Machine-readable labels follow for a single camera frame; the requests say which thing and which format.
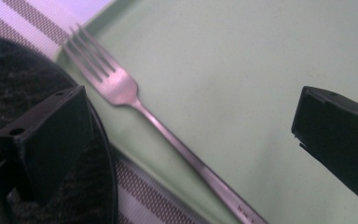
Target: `white stripe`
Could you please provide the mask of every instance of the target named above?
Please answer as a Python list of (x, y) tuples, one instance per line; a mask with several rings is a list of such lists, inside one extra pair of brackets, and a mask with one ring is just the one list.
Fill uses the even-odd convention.
[(60, 0), (59, 3), (62, 7), (70, 10), (77, 16), (80, 21), (86, 22), (89, 21), (95, 15), (98, 15), (98, 12), (101, 11), (110, 2), (115, 2), (116, 0), (98, 0), (98, 1), (78, 1), (78, 0)]
[(136, 173), (140, 178), (143, 179), (149, 186), (151, 186), (155, 191), (157, 191), (161, 196), (163, 196), (168, 202), (170, 202), (175, 208), (180, 210), (182, 213), (187, 215), (195, 223), (206, 224), (206, 222), (202, 217), (200, 217), (197, 213), (191, 210), (187, 205), (185, 205), (182, 201), (177, 199), (173, 194), (168, 192), (164, 187), (162, 187), (155, 179), (153, 179), (150, 175), (145, 173), (145, 171), (141, 170), (134, 163), (129, 162), (126, 158), (121, 158), (121, 161), (125, 163), (125, 165)]
[(0, 1), (0, 18), (49, 58), (55, 56), (59, 46), (2, 1)]
[(163, 224), (158, 217), (133, 198), (121, 186), (118, 186), (118, 210), (133, 223)]
[(69, 34), (71, 33), (69, 27), (76, 27), (77, 23), (82, 23), (71, 11), (55, 1), (27, 0), (27, 2)]

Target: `fork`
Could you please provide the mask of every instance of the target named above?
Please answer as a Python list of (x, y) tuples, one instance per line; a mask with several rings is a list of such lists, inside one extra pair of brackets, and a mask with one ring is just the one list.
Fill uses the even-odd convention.
[(131, 75), (85, 29), (78, 28), (78, 33), (71, 29), (73, 37), (62, 47), (95, 90), (111, 105), (129, 105), (144, 115), (241, 223), (267, 223), (141, 103)]

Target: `striped placemat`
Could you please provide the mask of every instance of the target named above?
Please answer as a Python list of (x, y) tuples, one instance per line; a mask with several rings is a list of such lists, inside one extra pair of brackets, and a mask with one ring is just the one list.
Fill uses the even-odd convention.
[[(58, 0), (0, 0), (0, 36), (53, 59), (71, 33), (69, 27), (87, 21), (70, 10)], [(116, 165), (118, 223), (206, 223), (124, 156), (118, 156)]]

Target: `fork handle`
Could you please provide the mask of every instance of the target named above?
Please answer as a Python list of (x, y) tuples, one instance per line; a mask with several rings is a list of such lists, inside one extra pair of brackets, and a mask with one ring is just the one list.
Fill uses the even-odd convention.
[(203, 161), (201, 161), (179, 138), (177, 138), (164, 124), (162, 124), (140, 101), (137, 99), (131, 104), (133, 108), (141, 112), (167, 139), (168, 142), (199, 174), (211, 190), (219, 197), (234, 216), (245, 224), (265, 224), (267, 221), (217, 176)]

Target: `stainless steel fork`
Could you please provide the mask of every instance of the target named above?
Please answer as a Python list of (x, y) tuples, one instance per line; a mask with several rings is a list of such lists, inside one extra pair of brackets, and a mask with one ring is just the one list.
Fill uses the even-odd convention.
[(193, 167), (205, 183), (242, 223), (267, 223), (264, 218), (220, 179), (181, 140), (166, 128), (138, 98), (138, 86), (129, 73), (82, 27), (64, 51), (74, 61), (84, 77), (112, 105), (129, 105), (143, 114)]

